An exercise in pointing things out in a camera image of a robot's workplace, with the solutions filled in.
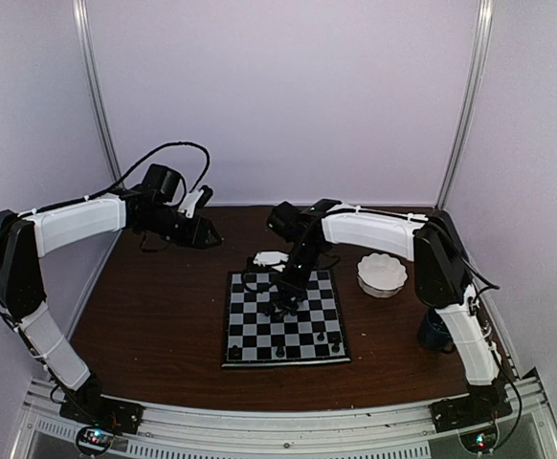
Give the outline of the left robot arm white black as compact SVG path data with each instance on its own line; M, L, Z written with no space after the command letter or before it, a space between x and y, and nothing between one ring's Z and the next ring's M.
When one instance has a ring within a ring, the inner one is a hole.
M153 233L169 244L210 249L222 239L200 214L213 195L196 181L186 186L176 170L152 164L143 180L123 178L74 200L24 212L0 211L0 317L23 340L33 358L62 389L74 411L90 425L110 414L98 377L56 324L47 303L40 259L104 233Z

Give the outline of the black grey chessboard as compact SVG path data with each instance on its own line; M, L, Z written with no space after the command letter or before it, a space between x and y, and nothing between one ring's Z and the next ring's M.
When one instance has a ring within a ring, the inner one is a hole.
M228 274L221 367L258 369L351 362L333 272L314 271L298 314L279 320L261 312L270 297L278 295L275 286L266 292L262 290L275 276L274 273ZM317 342L320 332L325 332L324 342ZM333 343L330 338L334 334L340 334L342 338L344 354L340 357L331 352ZM280 343L285 349L282 359L276 357ZM229 360L229 349L233 345L242 349L240 361Z

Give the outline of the aluminium front rail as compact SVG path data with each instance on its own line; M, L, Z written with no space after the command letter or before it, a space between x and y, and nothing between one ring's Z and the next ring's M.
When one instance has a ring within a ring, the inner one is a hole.
M385 406L313 411L245 411L140 404L138 433L114 440L98 458L557 458L557 423L537 377L515 383L522 416L513 434L518 400L506 388L514 412L499 418L493 454L471 453L461 437L481 424L440 432L431 405L461 396ZM75 446L83 426L59 416L54 385L32 378L16 419L6 458L89 458Z

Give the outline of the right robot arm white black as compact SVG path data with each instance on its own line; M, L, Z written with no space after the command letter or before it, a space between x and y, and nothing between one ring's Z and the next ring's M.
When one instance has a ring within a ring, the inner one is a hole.
M412 262L416 296L438 313L462 360L468 387L463 414L479 423L499 407L505 386L501 357L476 312L474 281L481 275L470 264L446 211L404 214L322 199L306 209L282 202L273 207L266 224L292 246L279 262L277 278L278 292L288 303L303 299L319 256L334 245L386 252Z

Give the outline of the aluminium frame post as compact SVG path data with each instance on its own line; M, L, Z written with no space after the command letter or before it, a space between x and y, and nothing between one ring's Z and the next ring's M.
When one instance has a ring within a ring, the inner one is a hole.
M495 1L479 1L479 13L476 22L468 76L464 89L463 100L457 119L449 161L445 169L435 208L445 208L455 183L459 163L465 151L471 123L473 120L476 100L484 75L485 65L493 28Z
M94 53L87 2L84 0L73 0L72 6L95 123L100 136L100 145L107 161L110 174L114 180L117 180L121 176L121 168L115 151L101 93L100 75Z

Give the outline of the pile of black chess pieces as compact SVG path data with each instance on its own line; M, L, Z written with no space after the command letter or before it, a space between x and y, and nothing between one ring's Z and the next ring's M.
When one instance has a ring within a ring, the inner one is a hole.
M300 303L294 296L274 295L262 306L261 312L267 317L279 320L286 316L295 317L299 308Z

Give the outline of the white scalloped bowl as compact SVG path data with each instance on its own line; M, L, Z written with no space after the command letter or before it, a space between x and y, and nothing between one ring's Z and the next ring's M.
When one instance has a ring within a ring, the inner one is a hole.
M406 267L388 254L372 253L361 258L357 264L357 280L360 288L376 298L397 295L408 279Z

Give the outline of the black chess king piece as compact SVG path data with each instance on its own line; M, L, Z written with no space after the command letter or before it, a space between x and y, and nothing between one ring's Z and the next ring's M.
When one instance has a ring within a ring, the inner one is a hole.
M279 358L279 359L282 359L284 356L285 356L284 345L282 343L280 343L277 346L277 349L276 349L276 357Z

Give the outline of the dark blue mug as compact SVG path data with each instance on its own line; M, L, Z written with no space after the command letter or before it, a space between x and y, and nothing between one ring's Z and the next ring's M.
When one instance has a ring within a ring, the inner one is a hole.
M456 350L445 322L434 309L429 309L423 317L417 339L423 348L430 351L452 354Z

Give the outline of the left aluminium frame post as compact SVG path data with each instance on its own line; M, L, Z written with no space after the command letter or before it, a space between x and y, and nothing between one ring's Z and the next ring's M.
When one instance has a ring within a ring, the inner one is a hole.
M100 75L94 53L87 2L84 0L73 0L72 6L95 123L100 136L100 145L107 161L110 174L114 180L117 180L121 176L121 168L115 151L101 93Z

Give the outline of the right aluminium frame post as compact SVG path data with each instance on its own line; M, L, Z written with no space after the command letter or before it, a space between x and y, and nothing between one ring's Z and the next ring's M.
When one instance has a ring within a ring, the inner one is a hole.
M445 208L455 183L459 163L465 151L471 123L473 120L476 100L484 75L485 65L493 28L495 1L479 1L479 13L476 22L468 76L464 89L463 100L457 119L449 161L445 169L435 208Z

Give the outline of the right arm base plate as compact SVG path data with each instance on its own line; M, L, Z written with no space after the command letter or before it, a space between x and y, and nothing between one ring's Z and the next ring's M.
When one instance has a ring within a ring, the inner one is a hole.
M472 394L432 403L430 410L437 433L491 423L513 412L507 400L489 401Z

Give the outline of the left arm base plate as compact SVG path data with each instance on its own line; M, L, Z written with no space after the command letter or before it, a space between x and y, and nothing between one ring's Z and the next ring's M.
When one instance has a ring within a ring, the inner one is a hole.
M143 414L144 407L141 404L106 397L100 398L100 408L95 414L85 414L71 401L66 401L59 409L59 415L62 418L81 424L99 426L117 434L136 434Z

